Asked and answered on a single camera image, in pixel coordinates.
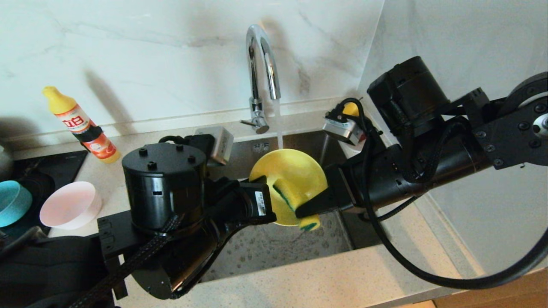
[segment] yellow bowl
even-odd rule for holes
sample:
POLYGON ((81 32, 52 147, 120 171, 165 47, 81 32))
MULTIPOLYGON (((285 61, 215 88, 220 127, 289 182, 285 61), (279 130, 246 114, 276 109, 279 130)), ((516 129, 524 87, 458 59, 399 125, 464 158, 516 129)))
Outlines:
POLYGON ((306 153, 293 149, 267 153, 253 166, 249 180, 254 181, 263 175, 270 188, 272 210, 277 217, 275 224, 282 226, 298 225, 300 220, 294 210, 327 188, 322 167, 306 153))

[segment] chrome faucet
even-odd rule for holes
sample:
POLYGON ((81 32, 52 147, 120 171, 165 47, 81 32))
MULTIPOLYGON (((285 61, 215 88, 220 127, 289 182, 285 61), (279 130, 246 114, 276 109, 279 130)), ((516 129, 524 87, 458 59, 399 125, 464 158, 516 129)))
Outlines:
POLYGON ((249 67, 249 80, 251 81, 251 97, 249 107, 251 108, 251 122, 240 121, 240 123, 252 126, 257 134, 263 134, 270 128, 266 123, 265 111, 262 109, 262 98, 259 95, 257 85, 257 59, 255 53, 259 50, 265 61, 266 76, 268 78, 270 98, 280 98, 278 71, 274 61, 274 53, 270 48, 269 37, 259 25, 251 25, 246 36, 247 64, 249 67))

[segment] blue bowl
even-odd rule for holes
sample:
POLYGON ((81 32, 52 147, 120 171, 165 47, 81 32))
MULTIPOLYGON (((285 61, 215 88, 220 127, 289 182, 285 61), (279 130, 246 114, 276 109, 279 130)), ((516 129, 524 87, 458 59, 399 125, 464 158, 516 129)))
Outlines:
POLYGON ((31 204, 32 195, 21 184, 16 181, 0 182, 0 227, 21 219, 31 204))

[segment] white marble wall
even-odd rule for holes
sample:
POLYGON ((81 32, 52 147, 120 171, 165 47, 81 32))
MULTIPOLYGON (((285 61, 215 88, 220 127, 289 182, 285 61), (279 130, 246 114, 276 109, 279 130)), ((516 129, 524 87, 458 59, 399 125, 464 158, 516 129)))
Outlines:
MULTIPOLYGON (((387 0, 358 92, 365 95, 373 80, 416 55, 452 100, 477 87, 491 99, 505 97, 548 70, 548 2, 387 0)), ((382 122, 370 101, 366 107, 382 122)), ((431 194, 493 273, 525 255, 544 232, 547 179, 546 167, 528 164, 486 170, 431 194)))
POLYGON ((383 2, 1 1, 0 138, 64 129, 45 85, 97 124, 243 110, 251 24, 270 36, 283 104, 343 96, 361 79, 383 2))

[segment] stainless steel sink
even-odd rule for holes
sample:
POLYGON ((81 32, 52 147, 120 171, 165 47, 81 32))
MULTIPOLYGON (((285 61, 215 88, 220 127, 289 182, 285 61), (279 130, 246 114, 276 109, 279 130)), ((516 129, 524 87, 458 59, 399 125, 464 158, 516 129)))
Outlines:
MULTIPOLYGON (((323 132, 287 135, 283 137, 283 143, 287 149, 307 153, 323 167, 346 160, 339 143, 323 132)), ((277 149, 275 137, 234 143, 228 165, 210 168, 210 176, 213 179, 221 176, 245 179, 259 158, 277 149)), ((308 232, 276 224, 246 227, 229 240, 202 281, 241 275, 380 243, 372 228, 355 214, 328 213, 320 215, 320 221, 322 226, 319 229, 308 232)))

